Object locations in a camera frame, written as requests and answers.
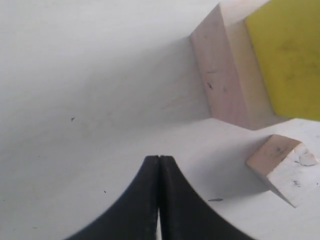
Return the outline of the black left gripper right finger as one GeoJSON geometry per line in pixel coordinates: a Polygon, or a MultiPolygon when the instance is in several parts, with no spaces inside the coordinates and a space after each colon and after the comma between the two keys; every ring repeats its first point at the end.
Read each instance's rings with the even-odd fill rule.
{"type": "Polygon", "coordinates": [[[172,156],[160,156],[159,212],[164,240],[251,240],[192,188],[172,156]]]}

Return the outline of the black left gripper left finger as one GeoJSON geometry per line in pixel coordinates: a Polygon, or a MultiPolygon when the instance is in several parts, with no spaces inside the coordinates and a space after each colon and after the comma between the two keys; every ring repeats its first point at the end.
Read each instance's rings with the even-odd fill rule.
{"type": "Polygon", "coordinates": [[[96,220],[69,240],[155,240],[160,158],[147,156],[131,184],[96,220]]]}

